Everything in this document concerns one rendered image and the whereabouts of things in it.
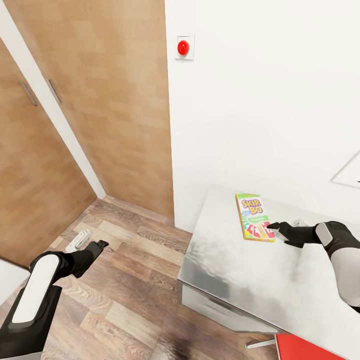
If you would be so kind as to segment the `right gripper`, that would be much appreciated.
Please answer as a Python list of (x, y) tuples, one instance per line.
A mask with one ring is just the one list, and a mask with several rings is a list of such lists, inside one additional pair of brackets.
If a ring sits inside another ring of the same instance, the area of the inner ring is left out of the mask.
[(285, 244), (292, 245), (298, 248), (303, 248), (308, 242), (305, 241), (302, 230), (304, 226), (292, 227), (287, 221), (275, 222), (267, 226), (268, 229), (279, 229), (279, 232), (284, 235), (287, 240)]

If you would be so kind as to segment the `board game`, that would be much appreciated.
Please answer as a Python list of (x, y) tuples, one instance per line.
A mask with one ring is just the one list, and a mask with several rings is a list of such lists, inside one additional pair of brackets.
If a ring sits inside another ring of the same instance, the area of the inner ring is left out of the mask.
[(273, 229), (268, 228), (270, 220), (262, 197), (256, 194), (235, 194), (238, 214), (245, 240), (271, 242), (276, 241)]

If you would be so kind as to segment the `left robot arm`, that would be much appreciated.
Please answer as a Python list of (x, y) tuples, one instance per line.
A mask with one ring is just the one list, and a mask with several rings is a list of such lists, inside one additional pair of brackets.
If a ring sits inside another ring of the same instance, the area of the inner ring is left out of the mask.
[(48, 252), (34, 262), (26, 286), (20, 290), (0, 328), (0, 360), (41, 359), (63, 289), (53, 284), (70, 275), (82, 277), (110, 245), (100, 239), (82, 249), (92, 235), (90, 229), (81, 231), (66, 253)]

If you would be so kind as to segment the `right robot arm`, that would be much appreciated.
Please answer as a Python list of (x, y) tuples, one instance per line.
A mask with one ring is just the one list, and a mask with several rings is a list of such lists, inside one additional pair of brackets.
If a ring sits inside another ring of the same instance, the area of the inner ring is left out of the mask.
[(338, 222), (320, 222), (310, 226), (302, 219), (275, 222), (268, 229), (279, 229), (285, 244), (303, 248), (305, 244), (322, 244), (335, 273), (338, 295), (360, 314), (360, 241)]

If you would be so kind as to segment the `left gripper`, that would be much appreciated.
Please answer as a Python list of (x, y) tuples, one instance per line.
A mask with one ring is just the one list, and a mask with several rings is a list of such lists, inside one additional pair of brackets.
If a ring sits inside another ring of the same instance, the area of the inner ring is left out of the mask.
[(73, 253), (79, 253), (82, 256), (82, 266), (81, 268), (73, 273), (73, 275), (78, 279), (83, 276), (83, 274), (90, 268), (94, 261), (100, 256), (104, 248), (110, 244), (107, 241), (99, 240), (99, 242), (91, 241), (89, 245), (81, 250)]

